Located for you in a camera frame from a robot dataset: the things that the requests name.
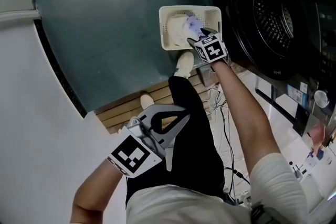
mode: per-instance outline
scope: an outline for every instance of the forearm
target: forearm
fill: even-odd
[[[269,153],[280,152],[280,150],[264,110],[241,80],[223,62],[215,62],[212,67],[230,107],[250,173],[259,159]]]
[[[112,164],[103,161],[77,190],[71,223],[100,223],[121,177],[122,174]]]

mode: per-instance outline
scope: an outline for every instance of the wooden floor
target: wooden floor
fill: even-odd
[[[209,99],[208,92],[201,83],[198,75],[195,72],[193,72],[192,75],[193,76],[189,78],[189,81],[203,101],[204,109],[207,109],[209,107],[207,103],[207,100]],[[149,93],[154,99],[155,104],[173,104],[168,81],[154,85],[145,89],[143,92]],[[97,117],[110,134],[116,133],[122,126],[126,125],[132,117],[138,116],[139,113],[143,111],[140,104],[140,96],[141,94],[139,93],[134,99],[127,100],[121,104],[119,102],[115,106],[112,105],[109,109],[97,113]],[[174,118],[162,120],[162,127],[166,127],[173,120]]]

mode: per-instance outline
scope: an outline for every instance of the white shirt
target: white shirt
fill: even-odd
[[[293,223],[308,222],[308,206],[301,185],[279,153],[262,158],[250,175],[253,204],[277,210]],[[250,209],[220,198],[165,185],[137,191],[127,205],[128,224],[251,223]]]

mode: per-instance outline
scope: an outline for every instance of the laundry basket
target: laundry basket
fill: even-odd
[[[218,31],[222,38],[222,12],[211,6],[163,6],[159,9],[161,45],[165,50],[192,49],[191,46],[179,46],[172,43],[167,32],[167,21],[175,14],[194,14],[203,22],[204,27]]]

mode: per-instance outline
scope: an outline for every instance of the white sneaker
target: white sneaker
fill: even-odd
[[[190,77],[190,72],[193,70],[193,67],[194,55],[191,51],[186,51],[182,53],[177,61],[176,72],[174,76],[187,79]]]
[[[149,94],[143,94],[140,97],[140,103],[143,110],[154,104],[153,98]]]

